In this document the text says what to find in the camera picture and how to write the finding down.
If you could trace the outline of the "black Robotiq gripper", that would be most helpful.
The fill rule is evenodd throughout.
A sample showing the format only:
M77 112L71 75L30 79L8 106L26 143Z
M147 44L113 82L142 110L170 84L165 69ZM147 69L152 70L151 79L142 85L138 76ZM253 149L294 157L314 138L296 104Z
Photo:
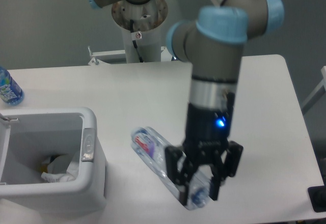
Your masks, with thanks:
M228 142L233 107L227 109L200 108L188 105L183 146L165 148L167 176L179 191L178 200L187 205L190 182L200 165L211 164L209 197L216 201L227 177L234 177L243 146ZM225 161L221 155L226 151Z

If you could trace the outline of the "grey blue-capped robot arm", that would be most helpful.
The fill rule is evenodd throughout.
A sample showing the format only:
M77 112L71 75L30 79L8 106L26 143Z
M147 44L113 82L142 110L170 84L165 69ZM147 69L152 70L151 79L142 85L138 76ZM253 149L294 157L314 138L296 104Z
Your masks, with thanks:
M88 0L93 8L112 7L115 22L128 32L126 60L156 62L159 46L145 33L159 27L164 7L158 0ZM170 54L193 66L185 140L165 148L168 179L186 205L198 168L211 168L209 197L218 198L221 183L236 173L242 146L228 141L244 44L279 28L281 0L211 0L197 20L178 22L167 33Z

